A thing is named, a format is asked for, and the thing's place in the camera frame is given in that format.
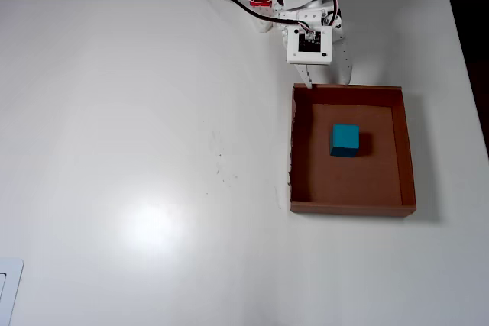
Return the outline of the white gripper with black motor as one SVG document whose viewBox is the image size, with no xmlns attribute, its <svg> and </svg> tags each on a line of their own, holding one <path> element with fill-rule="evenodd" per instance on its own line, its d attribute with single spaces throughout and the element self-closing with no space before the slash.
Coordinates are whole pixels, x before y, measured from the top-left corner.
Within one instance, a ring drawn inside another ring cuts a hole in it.
<svg viewBox="0 0 489 326">
<path fill-rule="evenodd" d="M 334 13 L 332 7 L 298 8 L 278 11 L 280 20 L 300 21 L 302 25 L 278 24 L 283 33 L 283 43 L 288 52 L 333 52 L 331 64 L 335 84 L 348 85 L 353 70 L 352 58 L 342 25 L 341 11 Z M 306 88 L 313 82 L 308 65 L 295 65 Z"/>
</svg>

